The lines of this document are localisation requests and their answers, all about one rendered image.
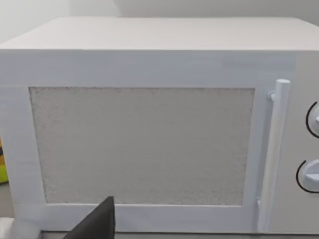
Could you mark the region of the white microwave knob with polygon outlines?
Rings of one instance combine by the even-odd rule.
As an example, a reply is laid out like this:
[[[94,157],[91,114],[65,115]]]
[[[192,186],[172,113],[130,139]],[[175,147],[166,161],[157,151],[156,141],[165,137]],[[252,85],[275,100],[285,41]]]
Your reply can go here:
[[[306,114],[306,128],[315,138],[319,139],[319,103],[314,102]]]
[[[319,159],[304,160],[296,171],[296,183],[304,192],[319,194]]]

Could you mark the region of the pale microwave door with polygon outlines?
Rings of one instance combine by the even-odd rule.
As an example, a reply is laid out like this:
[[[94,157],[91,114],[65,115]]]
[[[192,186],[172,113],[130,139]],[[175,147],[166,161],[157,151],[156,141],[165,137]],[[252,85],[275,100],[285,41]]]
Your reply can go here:
[[[68,231],[106,197],[128,233],[252,233],[279,51],[0,50],[17,218]]]

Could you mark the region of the pale microwave oven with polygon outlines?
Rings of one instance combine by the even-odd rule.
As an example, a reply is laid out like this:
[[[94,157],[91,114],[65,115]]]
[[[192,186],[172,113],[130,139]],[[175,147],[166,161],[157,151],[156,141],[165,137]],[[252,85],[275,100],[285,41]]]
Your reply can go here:
[[[17,218],[68,231],[319,234],[319,27],[63,17],[0,44]]]

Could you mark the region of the yellow and green box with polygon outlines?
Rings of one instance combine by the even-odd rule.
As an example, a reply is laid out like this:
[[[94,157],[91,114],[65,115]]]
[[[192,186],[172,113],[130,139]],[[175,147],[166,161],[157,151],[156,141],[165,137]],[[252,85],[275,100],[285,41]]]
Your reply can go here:
[[[4,184],[7,182],[8,182],[8,175],[6,171],[3,148],[2,148],[2,143],[0,139],[0,184]]]

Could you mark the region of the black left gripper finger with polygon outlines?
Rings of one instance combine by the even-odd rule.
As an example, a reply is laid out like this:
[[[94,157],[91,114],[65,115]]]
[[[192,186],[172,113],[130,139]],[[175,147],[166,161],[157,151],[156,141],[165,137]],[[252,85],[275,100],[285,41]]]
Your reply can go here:
[[[115,239],[114,197],[107,197],[63,239]]]

